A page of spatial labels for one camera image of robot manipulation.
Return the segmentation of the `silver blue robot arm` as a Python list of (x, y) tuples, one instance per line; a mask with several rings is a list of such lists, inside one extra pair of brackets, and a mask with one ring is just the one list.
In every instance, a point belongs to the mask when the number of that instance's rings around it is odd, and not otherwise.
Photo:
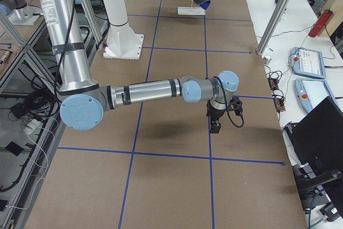
[[(234, 93), (239, 78), (232, 71), (218, 76), (196, 79), (192, 76), (157, 80), (114, 87), (100, 87), (91, 76), (90, 66), (74, 6), (76, 0), (39, 0), (52, 52), (58, 63), (62, 85), (59, 114), (62, 121), (74, 130), (89, 130), (100, 123), (104, 112), (119, 106), (128, 106), (152, 100), (182, 96), (185, 102), (207, 101), (206, 116), (210, 117), (210, 133), (217, 134), (219, 119), (227, 113), (231, 123), (244, 125), (242, 102)], [(137, 60), (140, 58), (144, 35), (136, 34), (129, 25), (124, 0), (103, 0), (109, 21), (105, 58)], [(242, 123), (236, 124), (229, 112), (235, 112)]]

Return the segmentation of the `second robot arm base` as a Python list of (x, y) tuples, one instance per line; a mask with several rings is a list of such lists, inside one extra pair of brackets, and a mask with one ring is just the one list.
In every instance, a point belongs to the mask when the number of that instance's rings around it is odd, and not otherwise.
[(9, 21), (13, 25), (33, 26), (42, 9), (28, 5), (25, 0), (1, 0), (1, 13), (9, 16)]

